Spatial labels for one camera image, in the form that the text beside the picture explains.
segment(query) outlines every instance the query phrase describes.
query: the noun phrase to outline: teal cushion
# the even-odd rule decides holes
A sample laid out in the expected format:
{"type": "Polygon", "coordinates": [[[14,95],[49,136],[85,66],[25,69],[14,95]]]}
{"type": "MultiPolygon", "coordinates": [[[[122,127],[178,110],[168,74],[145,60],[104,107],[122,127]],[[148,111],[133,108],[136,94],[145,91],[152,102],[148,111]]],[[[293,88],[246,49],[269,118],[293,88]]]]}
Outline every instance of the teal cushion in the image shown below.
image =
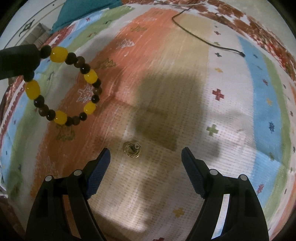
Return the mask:
{"type": "Polygon", "coordinates": [[[121,5],[121,0],[66,0],[51,34],[92,12],[121,5]]]}

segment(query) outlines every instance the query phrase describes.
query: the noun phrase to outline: bead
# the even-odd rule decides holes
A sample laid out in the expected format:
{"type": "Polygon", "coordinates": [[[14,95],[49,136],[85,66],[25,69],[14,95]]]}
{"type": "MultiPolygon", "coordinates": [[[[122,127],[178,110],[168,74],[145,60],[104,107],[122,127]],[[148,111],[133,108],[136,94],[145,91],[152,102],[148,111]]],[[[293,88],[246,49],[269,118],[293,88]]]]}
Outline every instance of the bead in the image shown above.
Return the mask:
{"type": "Polygon", "coordinates": [[[56,46],[52,49],[50,60],[55,63],[62,63],[66,60],[68,51],[64,47],[56,46]]]}
{"type": "Polygon", "coordinates": [[[76,63],[77,60],[78,59],[76,57],[76,54],[71,52],[71,53],[68,53],[68,56],[67,56],[67,58],[65,60],[65,63],[68,64],[68,65],[72,65],[72,64],[76,63]]]}
{"type": "Polygon", "coordinates": [[[52,121],[54,118],[55,118],[55,111],[52,109],[48,110],[46,119],[48,119],[49,121],[52,121]]]}
{"type": "Polygon", "coordinates": [[[29,99],[34,100],[40,95],[40,87],[36,80],[31,80],[26,84],[26,94],[29,99]]]}
{"type": "Polygon", "coordinates": [[[71,126],[71,125],[73,125],[73,119],[72,119],[71,117],[68,116],[65,125],[66,125],[66,126],[71,126]]]}
{"type": "Polygon", "coordinates": [[[34,100],[34,105],[35,107],[41,108],[44,106],[44,97],[42,95],[39,95],[35,100],[34,100]]]}
{"type": "Polygon", "coordinates": [[[49,45],[45,45],[40,49],[40,58],[48,58],[52,52],[52,48],[49,45]]]}
{"type": "Polygon", "coordinates": [[[84,108],[83,111],[87,114],[87,115],[91,115],[94,110],[96,109],[96,105],[93,102],[88,102],[84,108]]]}
{"type": "Polygon", "coordinates": [[[81,68],[85,64],[85,59],[82,56],[77,57],[77,62],[74,64],[76,68],[81,68]]]}
{"type": "Polygon", "coordinates": [[[93,90],[93,94],[94,95],[100,95],[100,94],[102,94],[102,88],[101,87],[99,87],[99,88],[94,88],[94,90],[93,90]]]}
{"type": "Polygon", "coordinates": [[[100,101],[100,97],[98,97],[97,95],[93,95],[93,96],[91,97],[91,101],[92,101],[94,104],[96,104],[96,103],[98,103],[98,102],[100,101]]]}
{"type": "Polygon", "coordinates": [[[39,115],[42,116],[42,117],[46,116],[48,111],[49,111],[49,108],[48,108],[47,105],[44,105],[43,107],[39,108],[39,110],[38,110],[39,115]]]}
{"type": "Polygon", "coordinates": [[[87,74],[90,70],[91,70],[91,67],[89,66],[89,64],[84,64],[84,65],[80,68],[80,73],[82,73],[82,74],[87,74]]]}
{"type": "Polygon", "coordinates": [[[24,81],[30,82],[35,76],[34,71],[24,74],[24,81]]]}
{"type": "Polygon", "coordinates": [[[73,119],[73,125],[75,125],[75,126],[79,125],[80,119],[77,115],[73,116],[72,119],[73,119]]]}
{"type": "Polygon", "coordinates": [[[93,83],[94,88],[99,88],[101,86],[101,80],[98,78],[95,83],[93,83]]]}
{"type": "Polygon", "coordinates": [[[84,113],[84,112],[81,112],[79,114],[79,119],[82,120],[82,121],[85,121],[87,119],[87,114],[84,113]]]}
{"type": "Polygon", "coordinates": [[[84,79],[87,83],[93,84],[98,79],[96,72],[91,69],[87,74],[84,75],[84,79]]]}
{"type": "Polygon", "coordinates": [[[64,112],[62,112],[60,110],[56,111],[54,122],[59,124],[59,125],[64,125],[67,122],[66,113],[64,113],[64,112]]]}

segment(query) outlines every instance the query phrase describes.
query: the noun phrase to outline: green stripe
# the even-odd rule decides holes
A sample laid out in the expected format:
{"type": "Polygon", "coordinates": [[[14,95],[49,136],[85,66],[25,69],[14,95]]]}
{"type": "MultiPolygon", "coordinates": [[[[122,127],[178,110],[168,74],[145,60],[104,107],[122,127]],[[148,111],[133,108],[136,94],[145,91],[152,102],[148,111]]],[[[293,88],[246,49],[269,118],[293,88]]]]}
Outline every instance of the green stripe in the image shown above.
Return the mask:
{"type": "Polygon", "coordinates": [[[275,65],[273,62],[263,55],[268,75],[271,80],[271,84],[275,90],[277,102],[279,104],[281,110],[281,151],[282,151],[282,159],[281,166],[279,168],[278,174],[275,179],[274,188],[272,193],[264,207],[264,214],[266,218],[266,222],[268,223],[276,212],[280,200],[283,189],[286,186],[287,182],[287,172],[290,165],[290,157],[291,157],[291,140],[290,140],[290,120],[288,115],[288,110],[286,108],[285,98],[283,87],[281,83],[281,79],[275,69],[275,65]]]}
{"type": "MultiPolygon", "coordinates": [[[[107,21],[117,20],[123,15],[131,12],[133,9],[134,8],[127,6],[121,6],[105,11],[98,21],[87,26],[86,29],[83,30],[69,44],[69,46],[67,47],[68,52],[74,52],[79,47],[84,45],[87,41],[92,39],[94,35],[90,38],[87,38],[90,33],[96,32],[96,34],[98,34],[100,31],[109,27],[111,22],[105,24],[107,21]]],[[[60,67],[60,65],[61,64],[51,62],[47,69],[41,74],[41,77],[38,79],[41,94],[44,97],[46,97],[49,93],[52,81],[54,81],[54,78],[48,81],[48,76],[53,71],[56,71],[60,67]]],[[[24,115],[19,122],[15,138],[13,140],[12,153],[10,158],[11,166],[9,170],[8,181],[6,183],[7,192],[11,198],[16,198],[18,196],[18,190],[20,189],[22,184],[22,175],[18,170],[18,166],[23,164],[25,151],[27,149],[26,143],[31,142],[31,137],[35,134],[36,126],[38,125],[38,123],[40,123],[41,117],[39,116],[38,112],[35,113],[34,110],[35,106],[33,104],[33,101],[29,101],[25,107],[24,115]]]]}

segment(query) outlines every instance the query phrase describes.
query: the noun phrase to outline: cord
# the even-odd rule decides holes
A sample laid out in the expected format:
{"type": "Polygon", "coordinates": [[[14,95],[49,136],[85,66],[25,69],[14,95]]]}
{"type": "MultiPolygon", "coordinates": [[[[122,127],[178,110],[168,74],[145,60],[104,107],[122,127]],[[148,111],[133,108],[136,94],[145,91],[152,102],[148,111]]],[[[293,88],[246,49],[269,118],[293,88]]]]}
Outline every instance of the cord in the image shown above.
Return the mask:
{"type": "Polygon", "coordinates": [[[240,56],[242,56],[242,57],[245,57],[245,56],[246,56],[243,52],[240,52],[240,51],[238,51],[238,50],[236,50],[236,49],[225,48],[225,47],[221,47],[221,46],[217,46],[217,45],[211,44],[211,43],[209,43],[208,41],[206,41],[206,40],[204,40],[204,39],[202,39],[202,38],[196,36],[195,34],[193,34],[192,32],[190,32],[190,31],[187,30],[186,28],[182,27],[180,24],[178,24],[178,23],[175,21],[175,18],[176,18],[177,16],[181,15],[181,14],[182,14],[183,12],[185,12],[185,11],[190,10],[193,6],[195,6],[195,4],[191,4],[191,7],[190,7],[190,8],[188,8],[188,9],[184,9],[183,11],[181,11],[181,12],[179,12],[178,14],[176,14],[175,16],[173,16],[173,17],[172,17],[172,21],[174,22],[174,24],[176,24],[178,27],[180,27],[182,30],[184,30],[184,31],[187,32],[188,34],[192,35],[193,37],[196,37],[196,38],[199,39],[200,41],[203,41],[204,43],[206,43],[206,44],[208,44],[208,45],[210,45],[210,46],[212,46],[212,47],[215,47],[215,48],[218,48],[218,49],[222,49],[222,50],[234,51],[234,52],[237,52],[237,53],[238,53],[240,56]]]}
{"type": "Polygon", "coordinates": [[[166,5],[169,5],[169,6],[186,7],[186,6],[196,6],[196,5],[200,5],[200,4],[203,4],[203,3],[208,2],[209,0],[205,0],[205,1],[203,1],[203,2],[195,3],[195,4],[169,4],[169,3],[166,3],[166,2],[163,2],[163,1],[159,1],[159,0],[154,0],[154,1],[159,2],[159,3],[166,4],[166,5]]]}

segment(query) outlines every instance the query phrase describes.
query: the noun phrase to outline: yellow bead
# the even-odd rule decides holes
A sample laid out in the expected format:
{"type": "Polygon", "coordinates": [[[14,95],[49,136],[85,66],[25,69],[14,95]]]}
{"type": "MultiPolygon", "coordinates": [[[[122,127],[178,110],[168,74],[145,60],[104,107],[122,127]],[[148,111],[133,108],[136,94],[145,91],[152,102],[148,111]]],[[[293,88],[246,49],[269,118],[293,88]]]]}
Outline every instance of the yellow bead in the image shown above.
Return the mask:
{"type": "Polygon", "coordinates": [[[50,60],[56,63],[62,63],[66,60],[68,51],[64,47],[56,46],[52,49],[50,60]]]}
{"type": "Polygon", "coordinates": [[[87,83],[93,84],[98,79],[96,72],[91,69],[87,74],[84,75],[84,79],[87,83]]]}
{"type": "Polygon", "coordinates": [[[84,108],[83,108],[83,111],[88,114],[88,115],[91,115],[94,110],[96,109],[96,105],[93,103],[93,102],[88,102],[84,108]]]}
{"type": "Polygon", "coordinates": [[[67,115],[60,110],[56,111],[54,122],[60,125],[64,125],[66,121],[67,121],[67,115]]]}
{"type": "Polygon", "coordinates": [[[40,95],[40,87],[36,80],[31,80],[26,84],[26,94],[30,100],[36,99],[40,95]]]}

